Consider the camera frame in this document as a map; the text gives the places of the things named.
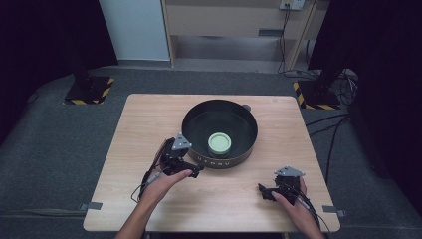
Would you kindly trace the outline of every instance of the wooden table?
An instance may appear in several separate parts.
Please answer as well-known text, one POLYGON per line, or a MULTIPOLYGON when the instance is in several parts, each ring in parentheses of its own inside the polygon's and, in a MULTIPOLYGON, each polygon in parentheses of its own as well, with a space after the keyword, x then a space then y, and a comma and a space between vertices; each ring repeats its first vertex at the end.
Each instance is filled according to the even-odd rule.
MULTIPOLYGON (((118 231, 135 207, 130 199, 163 141, 177 136, 186 113, 207 100, 249 105, 258 124, 251 155, 229 169, 205 168, 176 184, 153 212, 146 230, 161 232, 290 232, 286 212, 263 200, 258 183, 274 187, 274 171, 289 165, 303 171, 308 197, 330 231, 339 229, 323 177, 296 100, 292 97, 131 95, 124 106, 84 228, 118 231)), ((186 161, 193 162, 188 154, 186 161)))

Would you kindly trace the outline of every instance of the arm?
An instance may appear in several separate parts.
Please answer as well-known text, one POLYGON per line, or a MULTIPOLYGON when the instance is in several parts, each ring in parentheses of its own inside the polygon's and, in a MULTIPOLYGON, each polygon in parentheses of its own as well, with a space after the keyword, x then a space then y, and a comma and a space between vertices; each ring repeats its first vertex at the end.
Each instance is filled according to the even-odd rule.
MULTIPOLYGON (((305 187, 304 180, 301 177, 300 183, 301 191, 304 193, 304 195, 307 195, 307 188, 305 187)), ((320 232, 319 228, 317 227, 313 216, 297 200, 295 205, 292 205, 283 195, 274 191, 272 192, 272 195, 285 208, 296 228, 304 233, 307 238, 323 239, 322 232, 320 232)))
POLYGON ((158 178, 145 188, 142 197, 115 238, 140 238, 158 203, 174 184, 188 177, 191 173, 192 171, 189 169, 171 176, 160 173, 158 178))

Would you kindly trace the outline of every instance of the gray carpet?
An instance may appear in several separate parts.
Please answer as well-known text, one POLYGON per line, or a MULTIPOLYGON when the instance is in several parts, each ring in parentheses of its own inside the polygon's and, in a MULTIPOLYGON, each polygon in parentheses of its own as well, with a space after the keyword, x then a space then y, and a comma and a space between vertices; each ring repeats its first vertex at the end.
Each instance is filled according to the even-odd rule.
MULTIPOLYGON (((80 203, 90 202, 130 94, 294 96, 292 83, 297 80, 275 74, 113 68, 97 69, 92 74, 115 79, 102 105, 62 105, 73 77, 41 87, 35 101, 27 105, 0 147, 0 210, 78 210, 80 203)), ((341 113, 346 113, 346 106, 339 111, 302 110, 305 122, 341 113)), ((311 125, 309 132, 338 120, 311 125)), ((323 173, 332 133, 333 129, 312 137, 323 173)), ((380 179, 371 170, 350 123, 338 130, 328 189, 334 205, 347 214, 340 218, 341 229, 330 238, 422 238, 420 216, 394 181, 380 179)), ((87 232, 82 225, 81 217, 3 215, 0 238, 112 238, 114 235, 87 232)), ((253 234, 251 238, 268 236, 253 234)), ((304 237, 292 234, 291 238, 304 237)))

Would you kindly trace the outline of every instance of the black pot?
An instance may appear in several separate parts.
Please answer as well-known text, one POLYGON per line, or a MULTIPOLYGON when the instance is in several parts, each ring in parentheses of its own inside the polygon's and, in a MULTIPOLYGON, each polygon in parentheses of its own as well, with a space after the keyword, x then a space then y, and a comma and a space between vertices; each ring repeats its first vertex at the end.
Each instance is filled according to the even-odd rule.
POLYGON ((224 100, 211 100, 192 108, 182 123, 182 133, 192 143, 189 155, 203 166, 218 169, 243 162, 251 154, 258 135, 257 122, 250 109, 224 100), (214 158, 208 150, 208 138, 215 132, 223 132, 231 138, 227 158, 214 158))

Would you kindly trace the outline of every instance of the yellow black hazard tape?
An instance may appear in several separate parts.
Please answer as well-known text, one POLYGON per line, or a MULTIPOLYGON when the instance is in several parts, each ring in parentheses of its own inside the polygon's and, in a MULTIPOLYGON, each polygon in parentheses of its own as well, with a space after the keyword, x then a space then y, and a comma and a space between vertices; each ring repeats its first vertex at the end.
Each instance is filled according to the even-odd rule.
POLYGON ((309 110, 340 110, 338 105, 308 105, 304 95, 302 94, 301 88, 298 83, 293 83, 293 88, 295 89, 296 95, 298 96, 298 103, 302 109, 309 110))
POLYGON ((102 95, 98 99, 94 99, 91 101, 84 101, 82 99, 65 99, 63 101, 64 105, 98 105, 102 104, 106 100, 106 96, 109 93, 109 90, 112 86, 112 83, 114 83, 114 79, 110 78, 108 79, 108 82, 106 83, 106 86, 103 90, 102 95))

